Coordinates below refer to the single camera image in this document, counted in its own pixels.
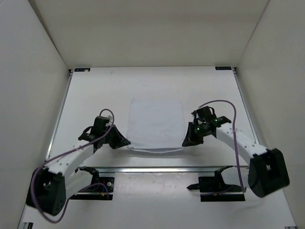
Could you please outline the white skirt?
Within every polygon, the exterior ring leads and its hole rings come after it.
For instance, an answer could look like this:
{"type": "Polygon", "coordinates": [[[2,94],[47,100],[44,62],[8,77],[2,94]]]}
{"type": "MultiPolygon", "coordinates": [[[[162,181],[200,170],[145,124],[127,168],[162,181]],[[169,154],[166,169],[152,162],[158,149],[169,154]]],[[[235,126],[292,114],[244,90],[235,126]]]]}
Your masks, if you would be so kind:
{"type": "Polygon", "coordinates": [[[131,143],[128,149],[152,154],[181,151],[185,124],[179,100],[132,99],[126,133],[131,143]]]}

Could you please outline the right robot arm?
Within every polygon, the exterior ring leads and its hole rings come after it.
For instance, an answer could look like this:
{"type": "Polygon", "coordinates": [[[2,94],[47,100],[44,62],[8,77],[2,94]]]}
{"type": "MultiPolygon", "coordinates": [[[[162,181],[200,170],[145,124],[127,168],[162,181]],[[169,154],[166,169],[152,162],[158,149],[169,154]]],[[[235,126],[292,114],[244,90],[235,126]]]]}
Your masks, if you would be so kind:
{"type": "Polygon", "coordinates": [[[235,158],[242,158],[247,168],[241,168],[240,163],[224,166],[212,177],[189,185],[188,190],[198,189],[206,196],[250,189],[257,197],[263,198],[289,186],[285,159],[279,149],[268,149],[255,143],[238,131],[233,121],[225,116],[217,117],[212,107],[197,109],[192,115],[193,121],[188,124],[183,147],[203,144],[204,137],[212,135],[234,150],[235,158]]]}

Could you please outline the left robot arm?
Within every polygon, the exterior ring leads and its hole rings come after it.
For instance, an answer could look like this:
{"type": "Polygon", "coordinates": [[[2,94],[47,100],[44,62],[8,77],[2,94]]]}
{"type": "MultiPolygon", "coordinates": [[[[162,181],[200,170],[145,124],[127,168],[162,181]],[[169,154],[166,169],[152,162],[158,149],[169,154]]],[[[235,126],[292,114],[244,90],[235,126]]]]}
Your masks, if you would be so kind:
{"type": "Polygon", "coordinates": [[[67,200],[78,192],[107,192],[98,170],[83,165],[103,145],[118,149],[130,145],[130,141],[109,117],[98,116],[92,126],[84,129],[71,150],[50,159],[33,172],[26,205],[56,216],[67,200]]]}

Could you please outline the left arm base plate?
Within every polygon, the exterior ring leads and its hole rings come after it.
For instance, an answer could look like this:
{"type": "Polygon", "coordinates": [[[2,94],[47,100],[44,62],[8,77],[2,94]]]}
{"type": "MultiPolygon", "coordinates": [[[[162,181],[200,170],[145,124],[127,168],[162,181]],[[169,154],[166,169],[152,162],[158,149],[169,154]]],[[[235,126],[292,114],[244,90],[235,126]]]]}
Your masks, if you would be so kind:
{"type": "Polygon", "coordinates": [[[114,191],[114,174],[101,173],[93,167],[80,167],[76,174],[91,175],[90,187],[83,188],[71,196],[75,200],[112,200],[114,191]]]}

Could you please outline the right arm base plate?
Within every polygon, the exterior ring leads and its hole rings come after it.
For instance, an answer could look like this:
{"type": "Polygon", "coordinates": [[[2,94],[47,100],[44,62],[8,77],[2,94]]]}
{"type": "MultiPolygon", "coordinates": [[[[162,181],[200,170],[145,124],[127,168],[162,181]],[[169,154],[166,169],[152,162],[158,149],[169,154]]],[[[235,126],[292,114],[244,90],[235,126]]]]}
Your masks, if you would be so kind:
{"type": "Polygon", "coordinates": [[[199,176],[198,183],[187,187],[189,191],[199,190],[201,202],[243,202],[244,194],[239,185],[224,182],[222,172],[233,168],[225,166],[213,172],[213,176],[199,176]]]}

